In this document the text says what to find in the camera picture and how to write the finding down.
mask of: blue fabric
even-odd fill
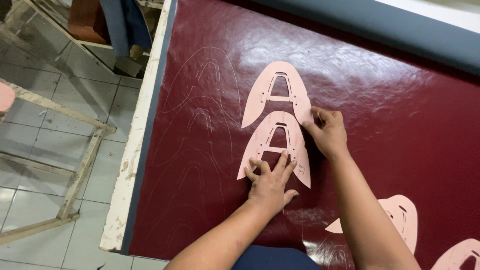
[[[132,45],[152,48],[145,19],[135,0],[100,0],[108,34],[117,56],[130,56]]]
[[[232,270],[321,270],[307,254],[286,247],[251,245],[240,256]]]

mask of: person's dark blue clothing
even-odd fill
[[[240,256],[232,270],[321,270],[307,254],[287,247],[251,245]]]

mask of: hand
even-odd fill
[[[285,192],[285,184],[297,166],[296,160],[286,166],[287,157],[288,150],[283,150],[273,171],[270,171],[270,166],[266,161],[250,158],[250,164],[262,170],[261,175],[254,174],[250,166],[245,167],[245,175],[253,182],[252,189],[248,193],[248,200],[258,204],[271,217],[280,212],[294,196],[299,195],[294,189]]]
[[[315,144],[328,159],[337,159],[342,155],[349,155],[347,148],[347,132],[343,126],[342,113],[337,110],[327,111],[312,106],[312,113],[319,115],[325,122],[322,129],[315,123],[304,121],[302,126],[312,135]]]

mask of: finger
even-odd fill
[[[273,169],[272,172],[278,175],[282,175],[283,170],[285,169],[285,165],[287,163],[287,158],[288,158],[288,150],[285,149],[280,154],[280,158],[278,159],[278,162],[275,165],[275,168]]]
[[[312,112],[314,114],[319,114],[320,115],[320,118],[325,121],[325,123],[330,123],[331,121],[333,121],[333,115],[331,112],[327,111],[327,110],[324,110],[320,107],[315,107],[315,106],[312,106]]]
[[[290,161],[290,164],[288,164],[288,166],[285,168],[285,170],[283,170],[281,179],[284,183],[288,182],[288,179],[290,178],[290,175],[292,174],[293,169],[296,166],[297,166],[297,161],[293,160],[293,161]]]
[[[258,180],[259,176],[253,173],[253,170],[250,166],[245,166],[245,175],[250,179],[250,181],[255,182]]]
[[[257,166],[262,171],[262,174],[270,172],[270,166],[268,166],[268,162],[263,160],[255,160],[253,157],[250,158],[250,164]]]
[[[283,195],[283,206],[287,205],[295,196],[300,195],[295,189],[289,189]]]
[[[335,118],[335,120],[340,121],[341,123],[343,123],[343,115],[342,115],[342,112],[341,112],[341,111],[331,110],[330,112],[332,113],[333,118]]]
[[[312,137],[317,137],[322,133],[322,130],[320,129],[319,126],[317,126],[315,123],[308,122],[308,121],[303,121],[301,124],[307,131],[312,135]]]

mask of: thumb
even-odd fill
[[[289,189],[283,195],[283,206],[287,205],[295,196],[300,195],[295,189]]]
[[[313,123],[313,122],[303,121],[301,125],[302,125],[302,126],[308,131],[308,133],[310,133],[310,135],[312,135],[312,137],[314,137],[314,138],[322,132],[322,130],[320,129],[320,127],[318,127],[318,126],[317,126],[315,123]]]

